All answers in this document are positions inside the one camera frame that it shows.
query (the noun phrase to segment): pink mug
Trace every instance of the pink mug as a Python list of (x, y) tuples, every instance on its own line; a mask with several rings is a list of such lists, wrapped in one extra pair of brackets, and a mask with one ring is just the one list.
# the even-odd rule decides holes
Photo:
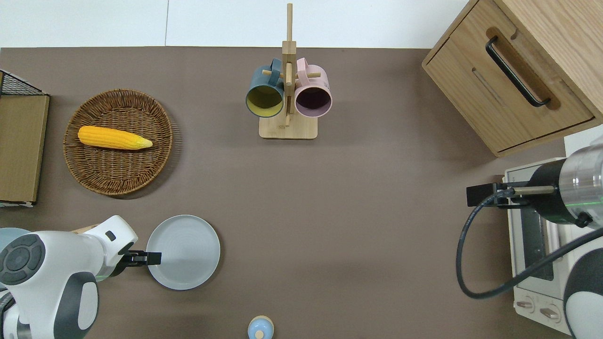
[[(320, 73), (318, 78), (308, 78), (309, 73)], [(325, 115), (333, 105), (329, 80), (324, 69), (317, 65), (308, 65), (306, 58), (297, 60), (295, 82), (295, 110), (308, 118)]]

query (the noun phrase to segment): black cable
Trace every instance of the black cable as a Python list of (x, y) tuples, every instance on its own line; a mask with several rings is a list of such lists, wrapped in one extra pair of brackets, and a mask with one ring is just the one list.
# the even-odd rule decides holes
[(4, 312), (14, 305), (13, 295), (8, 292), (0, 299), (0, 339), (4, 339)]
[(465, 293), (467, 296), (469, 296), (471, 298), (486, 299), (486, 298), (497, 296), (500, 293), (507, 292), (510, 289), (512, 289), (514, 286), (516, 286), (517, 284), (524, 281), (526, 278), (530, 277), (530, 275), (532, 275), (535, 271), (538, 271), (539, 269), (543, 268), (545, 265), (550, 264), (551, 262), (568, 254), (572, 250), (577, 249), (578, 247), (586, 244), (587, 242), (593, 241), (596, 238), (600, 238), (601, 236), (603, 236), (603, 227), (596, 229), (592, 232), (589, 232), (589, 233), (587, 233), (579, 238), (576, 238), (575, 240), (561, 246), (558, 250), (545, 256), (544, 258), (541, 258), (540, 260), (538, 260), (537, 262), (533, 263), (528, 268), (526, 268), (523, 272), (519, 273), (517, 276), (514, 276), (512, 279), (510, 279), (509, 281), (505, 282), (504, 284), (502, 284), (501, 286), (498, 286), (497, 288), (495, 288), (493, 290), (486, 291), (486, 292), (478, 292), (478, 293), (470, 291), (467, 288), (467, 286), (465, 285), (465, 282), (463, 281), (463, 272), (461, 269), (461, 259), (463, 256), (463, 245), (465, 243), (465, 237), (467, 236), (467, 231), (469, 230), (469, 226), (471, 226), (473, 219), (484, 206), (492, 203), (492, 201), (494, 201), (494, 199), (501, 198), (501, 197), (508, 198), (508, 197), (512, 196), (513, 194), (514, 194), (514, 189), (510, 188), (510, 189), (506, 189), (504, 191), (498, 191), (498, 192), (492, 194), (491, 196), (487, 197), (486, 199), (484, 199), (479, 205), (477, 205), (473, 209), (473, 211), (469, 215), (467, 221), (465, 222), (465, 226), (463, 227), (463, 230), (461, 231), (461, 236), (458, 240), (458, 246), (456, 248), (456, 279), (458, 280), (458, 285), (461, 287), (461, 290), (463, 291), (463, 293)]

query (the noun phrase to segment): oven knob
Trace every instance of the oven knob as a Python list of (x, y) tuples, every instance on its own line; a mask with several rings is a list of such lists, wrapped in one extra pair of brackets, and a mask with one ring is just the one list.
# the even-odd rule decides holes
[(530, 297), (525, 297), (525, 300), (515, 302), (515, 305), (517, 305), (517, 307), (525, 308), (530, 313), (534, 312), (534, 302)]
[(561, 321), (561, 316), (559, 312), (559, 308), (557, 306), (551, 304), (547, 306), (547, 308), (541, 308), (540, 313), (542, 313), (548, 319), (551, 319), (553, 322), (558, 323)]

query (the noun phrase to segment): yellow corn cob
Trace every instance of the yellow corn cob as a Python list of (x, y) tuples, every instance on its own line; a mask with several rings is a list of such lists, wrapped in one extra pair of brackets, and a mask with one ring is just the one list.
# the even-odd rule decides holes
[(139, 135), (114, 128), (82, 126), (77, 136), (86, 145), (120, 150), (140, 150), (153, 146), (151, 141)]

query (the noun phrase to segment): wooden base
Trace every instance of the wooden base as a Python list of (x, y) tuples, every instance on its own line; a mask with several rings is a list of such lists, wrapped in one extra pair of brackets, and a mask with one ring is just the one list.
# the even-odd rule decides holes
[(285, 127), (285, 110), (272, 118), (260, 118), (260, 136), (264, 139), (315, 139), (318, 136), (318, 118), (308, 118), (293, 111), (289, 127)]

